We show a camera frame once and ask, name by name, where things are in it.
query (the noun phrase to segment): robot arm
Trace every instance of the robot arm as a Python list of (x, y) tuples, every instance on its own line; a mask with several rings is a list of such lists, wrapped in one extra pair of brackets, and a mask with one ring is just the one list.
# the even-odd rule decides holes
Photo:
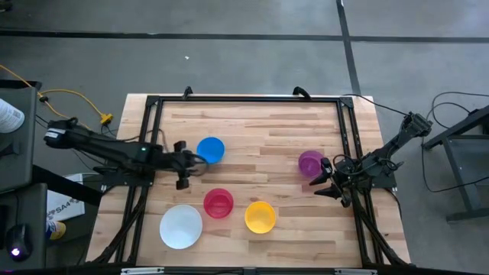
[(413, 138), (425, 137), (431, 131), (431, 121), (427, 121), (420, 114), (410, 112), (403, 120), (399, 133), (387, 142), (382, 148), (376, 149), (363, 156), (360, 160), (345, 157), (338, 163), (322, 159), (322, 174), (314, 179), (310, 185), (332, 181), (329, 188), (315, 192), (316, 195), (329, 196), (333, 199), (342, 198), (342, 205), (348, 207), (351, 197), (344, 192), (347, 188), (357, 188), (360, 183), (370, 182), (382, 174), (388, 175), (395, 171), (402, 163), (394, 163), (390, 157)]
[(147, 142), (118, 141), (102, 134), (89, 131), (76, 124), (71, 118), (62, 121), (50, 121), (47, 133), (44, 135), (46, 145), (59, 149), (75, 149), (108, 160), (115, 168), (97, 167), (96, 171), (109, 176), (112, 185), (137, 185), (145, 172), (169, 170), (178, 173), (177, 189), (189, 187), (188, 177), (194, 167), (205, 161), (185, 150), (185, 141), (174, 144), (174, 152), (164, 153), (163, 146)]

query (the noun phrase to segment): red cup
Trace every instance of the red cup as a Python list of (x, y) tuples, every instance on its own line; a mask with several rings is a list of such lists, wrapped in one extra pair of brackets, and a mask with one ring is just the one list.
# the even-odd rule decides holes
[(222, 188), (210, 190), (204, 198), (204, 209), (213, 218), (224, 218), (229, 215), (233, 205), (231, 193)]

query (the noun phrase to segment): plastic cup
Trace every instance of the plastic cup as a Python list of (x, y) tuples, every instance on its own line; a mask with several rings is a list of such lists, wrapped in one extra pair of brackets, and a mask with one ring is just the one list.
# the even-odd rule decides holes
[(176, 205), (161, 219), (161, 240), (170, 248), (187, 248), (195, 244), (200, 234), (202, 234), (202, 218), (199, 211), (190, 205)]
[(308, 150), (299, 157), (299, 170), (309, 178), (315, 178), (321, 174), (321, 159), (324, 156), (314, 150)]
[(216, 137), (206, 137), (197, 145), (197, 154), (209, 164), (218, 163), (224, 156), (224, 143)]
[(257, 234), (264, 234), (275, 226), (275, 211), (267, 202), (253, 202), (246, 209), (244, 222), (250, 230)]
[(224, 218), (229, 215), (233, 204), (232, 195), (226, 189), (212, 189), (204, 198), (204, 209), (213, 218)]

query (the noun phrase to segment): white bottle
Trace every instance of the white bottle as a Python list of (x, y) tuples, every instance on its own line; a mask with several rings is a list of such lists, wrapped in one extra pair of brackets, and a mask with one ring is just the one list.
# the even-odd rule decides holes
[(11, 133), (24, 123), (24, 113), (0, 99), (0, 133)]

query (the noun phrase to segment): blue cup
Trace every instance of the blue cup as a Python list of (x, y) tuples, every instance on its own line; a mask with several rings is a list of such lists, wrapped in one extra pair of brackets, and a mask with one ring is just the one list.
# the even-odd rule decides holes
[(224, 156), (224, 143), (216, 137), (206, 137), (197, 145), (197, 154), (209, 164), (218, 163)]

